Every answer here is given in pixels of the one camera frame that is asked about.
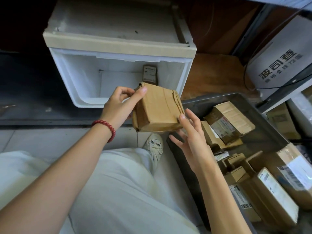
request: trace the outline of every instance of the shoe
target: shoe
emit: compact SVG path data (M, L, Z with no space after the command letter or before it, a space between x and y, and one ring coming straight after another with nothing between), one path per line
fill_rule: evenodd
M152 133L143 145L143 149L150 152L154 163L158 163L163 151L163 141L161 136L159 134Z

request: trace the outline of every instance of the pants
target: pants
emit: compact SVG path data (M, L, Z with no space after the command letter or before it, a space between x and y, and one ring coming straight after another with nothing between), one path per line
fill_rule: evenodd
M0 154L0 208L48 166L27 152ZM198 233L159 189L153 173L144 149L103 151L60 233Z

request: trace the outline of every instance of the black cable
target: black cable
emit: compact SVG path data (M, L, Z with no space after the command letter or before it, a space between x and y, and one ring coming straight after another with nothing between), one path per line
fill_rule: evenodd
M305 77L305 78L303 78L303 79L301 79L301 80L299 80L299 81L293 82L293 83L291 83L291 84L288 84L288 85L283 85L283 86L279 86L279 87L272 87L272 88L254 88L253 90L252 90L252 89L249 89L249 88L247 87L247 85L246 85L246 80L245 80L245 78L246 78L246 72L247 72L247 67L248 67L248 64L249 64L250 60L254 57L256 51L257 51L257 50L259 49L259 47L264 43L264 41L268 38L268 36L270 36L272 33L274 33L279 27L281 27L284 23L286 23L287 21L289 21L289 20L290 20L291 18L293 18L295 15L298 15L299 12L301 12L305 7L307 7L307 6L310 5L311 3L312 3L312 1L309 2L308 4L306 4L305 6L301 7L298 11L296 11L294 14L292 14L292 15L289 16L286 20L284 20L282 23L280 23L277 27L275 27L275 28L262 40L262 42L256 47L256 49L254 50L254 52L252 53L252 55L249 57L249 59L248 59L248 61L247 61L247 63L246 63L246 67L245 67L245 69L244 69L243 81L244 81L244 85L245 85L246 89L248 89L248 90L250 90L250 91L254 91L254 90L256 90L256 89L279 89L279 88L287 87L287 86L290 86L290 85L292 85L292 84L296 84L296 83L298 83L298 82L300 82L300 81L303 81L304 79L308 78L308 77L311 75L311 74L310 74L310 75L308 75L307 77Z

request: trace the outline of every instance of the tile grout line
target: tile grout line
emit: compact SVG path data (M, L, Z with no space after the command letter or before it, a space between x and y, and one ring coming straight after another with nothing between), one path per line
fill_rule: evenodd
M15 131L16 131L16 130L13 131L12 135L10 136L9 140L7 141L7 143L5 144L5 146L3 147L3 150L2 150L1 152L3 152L3 151L6 149L7 145L9 144L10 140L12 139L12 137L13 137Z

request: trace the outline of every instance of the red bead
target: red bead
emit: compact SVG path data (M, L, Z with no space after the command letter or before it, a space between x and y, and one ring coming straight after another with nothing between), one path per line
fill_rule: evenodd
M94 126L95 124L97 123L101 123L105 126L107 126L111 132L112 132L112 136L110 137L110 139L107 141L108 143L111 142L114 138L115 138L115 135L116 135L116 131L115 129L113 128L112 125L110 125L108 122L104 121L104 120L95 120L94 122L92 122L91 126Z

